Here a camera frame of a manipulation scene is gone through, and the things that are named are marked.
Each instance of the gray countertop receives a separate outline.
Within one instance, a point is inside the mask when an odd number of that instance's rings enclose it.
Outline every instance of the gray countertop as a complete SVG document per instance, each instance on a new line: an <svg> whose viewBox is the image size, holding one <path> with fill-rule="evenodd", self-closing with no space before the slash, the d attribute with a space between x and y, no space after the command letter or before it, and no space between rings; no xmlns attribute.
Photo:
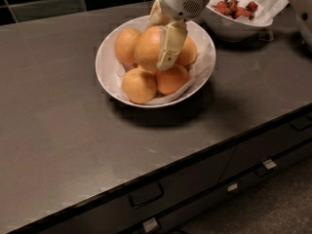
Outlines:
<svg viewBox="0 0 312 234"><path fill-rule="evenodd" d="M134 4L0 27L0 233L76 204L311 103L312 56L286 8L259 36L214 39L198 93L155 110L104 92L95 56Z"/></svg>

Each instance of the white bowl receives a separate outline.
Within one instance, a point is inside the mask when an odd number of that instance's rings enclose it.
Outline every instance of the white bowl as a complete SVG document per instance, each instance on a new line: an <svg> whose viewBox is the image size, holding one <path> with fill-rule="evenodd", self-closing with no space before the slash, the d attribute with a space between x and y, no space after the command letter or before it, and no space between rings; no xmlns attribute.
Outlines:
<svg viewBox="0 0 312 234"><path fill-rule="evenodd" d="M215 36L227 42L243 41L257 34L273 22L273 19L267 23L230 19L216 12L211 5L206 6L201 16L206 25L214 32Z"/></svg>
<svg viewBox="0 0 312 234"><path fill-rule="evenodd" d="M97 78L102 85L102 87L114 98L135 107L140 108L158 108L158 107L165 107L169 105L173 105L179 103L186 98L189 98L193 94L195 94L204 84L208 81L210 76L213 73L215 68L215 45L212 38L209 34L197 23L193 21L187 22L187 29L188 35L194 40L196 43L197 49L199 53L207 53L204 58L199 60L195 60L193 63L195 69L196 65L203 67L200 73L196 73L196 76L193 77L193 83L187 87L186 91L182 93L179 97L173 98L173 100L167 102L162 102L161 100L153 101L151 103L147 103L144 105L135 104L129 101L125 95L122 93L120 88L120 77L123 75L124 72L123 68L120 67L120 63L115 57L114 53L114 43L116 36L118 33L127 27L134 27L140 30L141 32L146 29L147 22L149 16L132 19L127 21L126 23L122 24L115 30L113 30L101 43L98 51L97 51L97 58L96 58L96 73Z"/></svg>

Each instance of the bowl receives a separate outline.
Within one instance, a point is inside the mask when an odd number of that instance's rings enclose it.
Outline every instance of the bowl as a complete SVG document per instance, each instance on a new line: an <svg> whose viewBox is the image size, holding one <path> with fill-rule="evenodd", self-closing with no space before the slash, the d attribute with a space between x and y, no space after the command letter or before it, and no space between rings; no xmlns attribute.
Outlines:
<svg viewBox="0 0 312 234"><path fill-rule="evenodd" d="M118 33L127 27L134 27L141 32L146 29L149 16L132 19L113 30L100 44L96 57L96 73L104 90L119 101L140 108L159 108L177 104L195 94L208 81L215 69L215 45L210 35L197 23L188 21L188 36L198 50L198 57L191 64L191 79L179 91L166 97L157 97L146 104L135 104L125 97L121 90L125 68L118 62L114 53L114 43Z"/></svg>
<svg viewBox="0 0 312 234"><path fill-rule="evenodd" d="M231 19L216 12L215 8L210 4L206 6L201 17L215 36L226 42L241 42L256 35L273 22L273 19L266 23L252 22L248 19L244 21Z"/></svg>

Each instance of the metal handle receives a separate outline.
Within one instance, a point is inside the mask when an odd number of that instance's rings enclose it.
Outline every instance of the metal handle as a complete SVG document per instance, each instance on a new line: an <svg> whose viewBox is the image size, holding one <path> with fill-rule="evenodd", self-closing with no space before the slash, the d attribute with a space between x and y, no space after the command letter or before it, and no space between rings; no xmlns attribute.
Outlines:
<svg viewBox="0 0 312 234"><path fill-rule="evenodd" d="M259 177L268 176L276 171L277 164L271 159L262 162L262 165L263 167L255 171L255 174Z"/></svg>
<svg viewBox="0 0 312 234"><path fill-rule="evenodd" d="M133 197L130 194L129 195L129 201L130 201L131 206L133 208L135 208L135 209L138 209L138 208L146 206L146 205L148 205L148 204L150 204L150 203L152 203L152 202L162 198L164 196L164 189L163 189L162 185L159 182L157 182L157 185L158 185L158 188L160 190L160 193L157 196L155 196L155 197L153 197L153 198L151 198L149 200L146 200L145 202L142 202L140 204L135 204L134 199L133 199Z"/></svg>
<svg viewBox="0 0 312 234"><path fill-rule="evenodd" d="M312 127L312 120L310 117L311 116L309 116L309 115L299 117L295 120L290 121L290 125L296 131L299 131L299 132L304 131L304 130Z"/></svg>

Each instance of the drawer handle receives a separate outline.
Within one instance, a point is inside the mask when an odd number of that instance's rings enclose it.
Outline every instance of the drawer handle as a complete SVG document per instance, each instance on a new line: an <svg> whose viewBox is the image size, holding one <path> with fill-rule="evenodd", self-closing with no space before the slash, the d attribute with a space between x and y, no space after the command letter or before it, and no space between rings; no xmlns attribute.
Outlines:
<svg viewBox="0 0 312 234"><path fill-rule="evenodd" d="M255 173L259 177L267 176L267 175L276 171L274 168L277 167L277 164L274 161L272 161L271 159L262 162L262 165L263 165L263 167L261 167L255 171Z"/></svg>
<svg viewBox="0 0 312 234"><path fill-rule="evenodd" d="M144 233L155 233L155 231L160 230L161 226L155 217L145 221L143 223Z"/></svg>
<svg viewBox="0 0 312 234"><path fill-rule="evenodd" d="M148 200L146 200L146 201L144 201L144 202L142 202L140 204L135 204L134 199L133 199L133 197L130 194L129 195L129 201L130 201L131 206L133 208L135 208L135 209L138 209L138 208L146 206L146 205L148 205L148 204L150 204L150 203L152 203L152 202L162 198L164 196L164 188L163 188L163 186L159 182L157 183L157 185L158 185L160 193L157 196L155 196L153 198L150 198L150 199L148 199Z"/></svg>
<svg viewBox="0 0 312 234"><path fill-rule="evenodd" d="M296 131L301 132L312 127L312 121L309 115L307 115L307 116L302 116L298 119L290 121L290 125Z"/></svg>

